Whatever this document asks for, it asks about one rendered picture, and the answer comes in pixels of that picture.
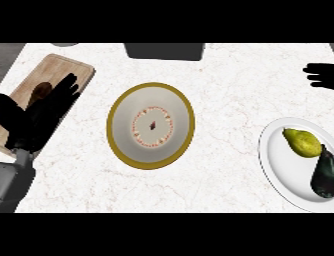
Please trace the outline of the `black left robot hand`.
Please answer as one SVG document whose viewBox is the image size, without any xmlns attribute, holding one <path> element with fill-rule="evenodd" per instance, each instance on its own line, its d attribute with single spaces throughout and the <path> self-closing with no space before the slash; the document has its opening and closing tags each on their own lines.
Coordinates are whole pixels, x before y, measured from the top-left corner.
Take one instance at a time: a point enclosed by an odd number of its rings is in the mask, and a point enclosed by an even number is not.
<svg viewBox="0 0 334 256">
<path fill-rule="evenodd" d="M 78 76 L 70 73 L 48 95 L 23 109 L 14 99 L 0 93 L 0 125 L 10 136 L 5 147 L 38 152 L 47 145 L 61 118 L 81 97 Z"/>
</svg>

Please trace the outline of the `yellow-green pear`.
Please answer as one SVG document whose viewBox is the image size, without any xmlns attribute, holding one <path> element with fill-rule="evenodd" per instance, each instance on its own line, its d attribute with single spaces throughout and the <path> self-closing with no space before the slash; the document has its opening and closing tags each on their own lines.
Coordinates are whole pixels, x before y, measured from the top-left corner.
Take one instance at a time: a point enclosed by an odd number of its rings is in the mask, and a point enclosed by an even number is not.
<svg viewBox="0 0 334 256">
<path fill-rule="evenodd" d="M 323 145 L 317 136 L 309 131 L 286 128 L 283 135 L 299 156 L 314 158 L 321 155 Z"/>
</svg>

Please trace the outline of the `white bowl with gold rim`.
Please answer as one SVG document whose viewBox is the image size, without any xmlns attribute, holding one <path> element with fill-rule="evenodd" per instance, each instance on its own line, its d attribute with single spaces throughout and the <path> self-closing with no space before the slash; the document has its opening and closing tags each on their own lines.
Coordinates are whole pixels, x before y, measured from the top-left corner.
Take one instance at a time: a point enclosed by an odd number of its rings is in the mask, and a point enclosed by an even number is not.
<svg viewBox="0 0 334 256">
<path fill-rule="evenodd" d="M 184 155 L 196 131 L 196 115 L 184 93 L 165 83 L 132 87 L 107 118 L 107 139 L 117 158 L 132 167 L 159 169 Z"/>
</svg>

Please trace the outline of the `white plate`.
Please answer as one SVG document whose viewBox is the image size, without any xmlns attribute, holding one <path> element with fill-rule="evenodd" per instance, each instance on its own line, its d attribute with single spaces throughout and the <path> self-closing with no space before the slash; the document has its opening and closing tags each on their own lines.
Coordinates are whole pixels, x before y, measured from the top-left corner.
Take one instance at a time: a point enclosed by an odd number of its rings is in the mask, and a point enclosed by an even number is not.
<svg viewBox="0 0 334 256">
<path fill-rule="evenodd" d="M 268 180 L 281 196 L 302 209 L 334 212 L 334 197 L 321 197 L 311 188 L 318 157 L 303 158 L 292 150 L 284 129 L 309 131 L 334 155 L 334 138 L 312 122 L 301 118 L 277 119 L 265 128 L 259 139 L 259 160 Z"/>
</svg>

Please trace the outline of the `brown oval vegetable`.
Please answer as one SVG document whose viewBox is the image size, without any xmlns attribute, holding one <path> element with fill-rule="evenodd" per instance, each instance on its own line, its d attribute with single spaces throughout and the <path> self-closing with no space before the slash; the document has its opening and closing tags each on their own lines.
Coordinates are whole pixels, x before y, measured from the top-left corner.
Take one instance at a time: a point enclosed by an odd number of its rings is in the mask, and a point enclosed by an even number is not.
<svg viewBox="0 0 334 256">
<path fill-rule="evenodd" d="M 29 100 L 29 107 L 32 107 L 35 104 L 42 103 L 47 96 L 52 92 L 52 84 L 50 82 L 42 82 L 33 89 L 32 97 Z"/>
</svg>

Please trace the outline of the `wooden cutting board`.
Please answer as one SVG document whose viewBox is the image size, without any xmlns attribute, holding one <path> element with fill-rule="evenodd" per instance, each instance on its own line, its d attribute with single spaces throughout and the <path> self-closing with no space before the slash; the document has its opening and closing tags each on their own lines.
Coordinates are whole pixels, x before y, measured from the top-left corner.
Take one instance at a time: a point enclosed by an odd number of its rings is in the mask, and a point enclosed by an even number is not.
<svg viewBox="0 0 334 256">
<path fill-rule="evenodd" d="M 44 82 L 50 82 L 52 86 L 57 86 L 70 73 L 78 76 L 76 84 L 79 85 L 79 92 L 83 92 L 95 75 L 94 66 L 61 55 L 50 54 L 10 94 L 23 109 L 29 106 L 36 86 Z M 8 135 L 10 132 L 0 126 L 0 152 L 13 156 L 13 152 L 5 147 Z"/>
</svg>

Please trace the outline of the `dark eggplant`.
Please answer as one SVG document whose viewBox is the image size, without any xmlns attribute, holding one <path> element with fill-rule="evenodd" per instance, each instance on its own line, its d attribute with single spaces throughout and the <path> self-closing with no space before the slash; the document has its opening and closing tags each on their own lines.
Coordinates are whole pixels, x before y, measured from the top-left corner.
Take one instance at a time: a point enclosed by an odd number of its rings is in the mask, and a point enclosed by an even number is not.
<svg viewBox="0 0 334 256">
<path fill-rule="evenodd" d="M 311 187 L 320 197 L 334 197 L 334 154 L 329 151 L 326 145 L 323 145 L 323 152 L 312 175 Z"/>
</svg>

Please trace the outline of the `dark grey appliance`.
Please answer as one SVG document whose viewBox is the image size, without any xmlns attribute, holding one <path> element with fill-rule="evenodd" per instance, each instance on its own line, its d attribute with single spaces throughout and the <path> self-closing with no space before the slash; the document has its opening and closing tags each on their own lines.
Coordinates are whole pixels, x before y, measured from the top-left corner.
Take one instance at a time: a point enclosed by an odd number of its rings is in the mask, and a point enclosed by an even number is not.
<svg viewBox="0 0 334 256">
<path fill-rule="evenodd" d="M 203 43 L 126 43 L 126 52 L 135 59 L 200 61 Z"/>
</svg>

